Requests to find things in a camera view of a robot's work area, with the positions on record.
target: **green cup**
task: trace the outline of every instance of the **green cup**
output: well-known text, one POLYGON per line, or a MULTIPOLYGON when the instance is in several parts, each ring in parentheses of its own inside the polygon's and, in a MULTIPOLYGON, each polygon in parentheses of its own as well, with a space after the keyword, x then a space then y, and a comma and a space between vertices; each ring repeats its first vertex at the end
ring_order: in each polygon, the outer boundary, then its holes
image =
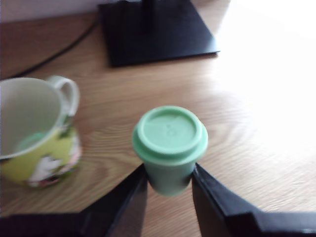
POLYGON ((189 110, 162 106, 142 116, 132 143, 152 187, 161 195, 173 196, 188 186, 196 161, 206 151, 208 134, 189 110))

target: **wooden table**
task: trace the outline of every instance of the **wooden table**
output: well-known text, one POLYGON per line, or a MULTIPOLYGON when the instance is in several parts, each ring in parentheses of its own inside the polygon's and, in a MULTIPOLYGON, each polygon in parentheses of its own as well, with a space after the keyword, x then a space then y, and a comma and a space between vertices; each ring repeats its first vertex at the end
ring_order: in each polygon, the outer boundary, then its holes
MULTIPOLYGON (((200 164, 263 210, 316 211, 316 33, 313 0, 194 0, 222 52, 110 68, 101 29, 30 77, 63 75, 81 91, 80 169, 42 191, 1 179, 1 214, 80 211, 140 163, 131 132, 162 105, 193 111, 209 133, 200 164)), ((95 14, 1 26, 1 76, 78 37, 95 14)), ((143 236, 198 237, 191 188, 173 198, 149 188, 143 236)))

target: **green lid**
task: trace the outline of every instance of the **green lid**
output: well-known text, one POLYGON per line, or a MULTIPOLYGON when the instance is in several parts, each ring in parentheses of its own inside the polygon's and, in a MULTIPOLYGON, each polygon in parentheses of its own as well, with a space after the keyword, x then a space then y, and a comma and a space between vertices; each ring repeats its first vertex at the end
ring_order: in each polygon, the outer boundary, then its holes
POLYGON ((175 166, 200 158, 208 144, 206 128, 189 110, 163 106, 148 111, 133 132, 133 147, 143 160, 175 166))

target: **yellow-green mug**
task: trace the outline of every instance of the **yellow-green mug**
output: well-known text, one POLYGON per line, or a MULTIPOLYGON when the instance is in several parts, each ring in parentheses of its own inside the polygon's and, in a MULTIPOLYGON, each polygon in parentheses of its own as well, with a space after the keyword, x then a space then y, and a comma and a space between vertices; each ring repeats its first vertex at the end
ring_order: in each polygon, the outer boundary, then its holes
POLYGON ((81 156, 72 124, 78 104, 78 86, 61 76, 1 81, 1 175, 29 187, 66 177, 81 156))

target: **white wall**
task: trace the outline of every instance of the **white wall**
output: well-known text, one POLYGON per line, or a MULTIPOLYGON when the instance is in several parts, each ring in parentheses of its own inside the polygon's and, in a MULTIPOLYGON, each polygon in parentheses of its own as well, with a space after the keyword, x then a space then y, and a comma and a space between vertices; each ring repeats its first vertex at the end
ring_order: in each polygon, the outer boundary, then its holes
POLYGON ((1 22, 24 21, 97 10, 106 0, 1 0, 1 22))

